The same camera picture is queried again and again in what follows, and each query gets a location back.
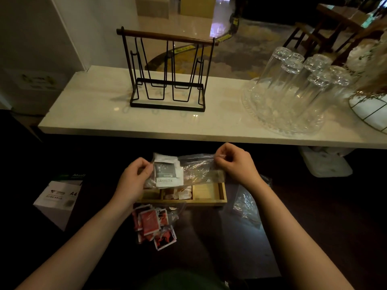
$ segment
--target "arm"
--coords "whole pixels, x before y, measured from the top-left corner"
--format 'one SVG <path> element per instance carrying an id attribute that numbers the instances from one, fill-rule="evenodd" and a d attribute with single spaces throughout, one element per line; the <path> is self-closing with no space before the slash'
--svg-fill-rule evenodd
<path id="1" fill-rule="evenodd" d="M 216 156 L 217 164 L 253 196 L 281 273 L 296 289 L 353 289 L 261 179 L 248 152 L 225 143 Z"/>
<path id="2" fill-rule="evenodd" d="M 145 169 L 137 175 L 139 168 Z M 121 175 L 110 202 L 17 289 L 80 289 L 122 222 L 133 210 L 153 165 L 138 158 Z"/>

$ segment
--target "wall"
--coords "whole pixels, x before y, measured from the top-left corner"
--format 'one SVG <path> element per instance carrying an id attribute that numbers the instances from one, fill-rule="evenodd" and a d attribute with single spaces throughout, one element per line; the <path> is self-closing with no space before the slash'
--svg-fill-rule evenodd
<path id="1" fill-rule="evenodd" d="M 51 0 L 2 0 L 0 93 L 17 112 L 46 114 L 59 91 L 22 90 L 4 68 L 63 73 L 84 69 Z"/>
<path id="2" fill-rule="evenodd" d="M 52 0 L 88 69 L 91 65 L 127 68 L 116 29 L 139 30 L 135 0 Z M 129 50 L 134 39 L 127 38 Z"/>

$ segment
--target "cup rack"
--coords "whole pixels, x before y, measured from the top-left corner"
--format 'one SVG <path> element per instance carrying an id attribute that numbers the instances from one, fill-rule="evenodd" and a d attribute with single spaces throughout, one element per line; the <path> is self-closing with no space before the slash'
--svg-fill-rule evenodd
<path id="1" fill-rule="evenodd" d="M 125 49 L 125 55 L 126 60 L 128 63 L 128 69 L 130 74 L 130 80 L 132 82 L 133 92 L 130 97 L 130 106 L 131 107 L 140 107 L 140 108 L 153 108 L 153 109 L 167 109 L 167 110 L 178 110 L 178 111 L 196 111 L 196 112 L 204 112 L 206 110 L 206 100 L 205 100 L 205 93 L 206 93 L 206 87 L 207 87 L 207 80 L 208 75 L 210 72 L 210 65 L 211 65 L 211 58 L 212 58 L 212 52 L 214 50 L 214 46 L 218 46 L 219 42 L 215 41 L 215 38 L 212 40 L 202 40 L 199 38 L 189 38 L 189 37 L 181 37 L 176 35 L 166 35 L 162 33 L 152 33 L 152 32 L 140 32 L 140 31 L 134 31 L 134 30 L 126 30 L 122 26 L 120 29 L 117 29 L 117 35 L 122 36 L 123 40 L 123 46 Z M 136 46 L 136 53 L 133 53 L 133 51 L 128 50 L 128 44 L 126 37 L 133 37 L 135 41 Z M 144 75 L 144 69 L 143 69 L 143 62 L 141 61 L 140 52 L 138 51 L 138 43 L 137 39 L 140 39 L 141 42 L 141 48 L 143 51 L 144 59 L 145 59 L 145 69 L 148 71 L 149 78 L 145 78 Z M 156 39 L 156 40 L 165 40 L 166 41 L 166 52 L 164 57 L 164 78 L 161 79 L 152 79 L 151 73 L 148 68 L 148 60 L 146 58 L 143 38 L 150 38 L 150 39 Z M 168 43 L 172 42 L 172 50 L 168 49 Z M 191 76 L 189 82 L 182 82 L 178 81 L 176 79 L 176 66 L 175 66 L 175 42 L 185 42 L 185 43 L 191 43 L 196 46 L 195 51 L 195 58 L 192 63 L 192 70 L 191 70 Z M 206 82 L 202 83 L 203 79 L 203 71 L 204 71 L 204 60 L 203 60 L 203 53 L 204 53 L 204 47 L 210 46 L 210 56 L 209 56 L 209 62 L 208 62 L 208 68 L 207 68 L 207 74 L 206 74 Z M 198 52 L 200 52 L 201 48 L 201 54 L 200 58 L 198 58 Z M 135 57 L 137 58 L 138 62 L 138 72 L 140 74 L 140 77 L 137 77 L 136 70 L 135 70 Z M 171 59 L 171 80 L 168 80 L 168 59 Z M 197 67 L 199 65 L 199 73 L 197 77 L 197 83 L 194 82 L 195 80 L 195 74 Z M 151 87 L 158 87 L 163 88 L 162 97 L 155 98 L 150 97 L 148 93 L 148 87 L 147 83 L 150 83 Z M 148 100 L 156 100 L 156 101 L 164 101 L 166 97 L 165 90 L 168 86 L 172 87 L 172 100 L 174 102 L 183 102 L 188 103 L 191 97 L 191 91 L 192 88 L 196 88 L 199 90 L 198 100 L 197 103 L 199 106 L 182 106 L 182 105 L 169 105 L 169 104 L 154 104 L 154 103 L 139 103 L 136 102 L 140 99 L 140 94 L 138 92 L 138 86 L 144 86 L 146 96 Z M 175 98 L 175 91 L 174 89 L 186 89 L 190 90 L 188 93 L 188 97 L 186 100 L 179 100 Z"/>

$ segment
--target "person's right hand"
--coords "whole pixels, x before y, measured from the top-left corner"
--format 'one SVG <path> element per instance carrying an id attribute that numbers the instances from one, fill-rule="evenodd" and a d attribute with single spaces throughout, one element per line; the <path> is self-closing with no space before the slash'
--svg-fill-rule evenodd
<path id="1" fill-rule="evenodd" d="M 215 162 L 247 189 L 261 180 L 250 154 L 231 143 L 218 148 Z"/>

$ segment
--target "qr code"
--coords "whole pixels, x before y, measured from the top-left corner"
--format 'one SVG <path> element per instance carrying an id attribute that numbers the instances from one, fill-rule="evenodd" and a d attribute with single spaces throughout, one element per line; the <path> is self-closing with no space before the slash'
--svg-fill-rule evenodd
<path id="1" fill-rule="evenodd" d="M 69 208 L 69 207 L 71 207 L 74 203 L 75 203 L 75 200 L 68 200 L 68 201 L 65 202 L 64 206 L 65 206 L 66 208 Z"/>

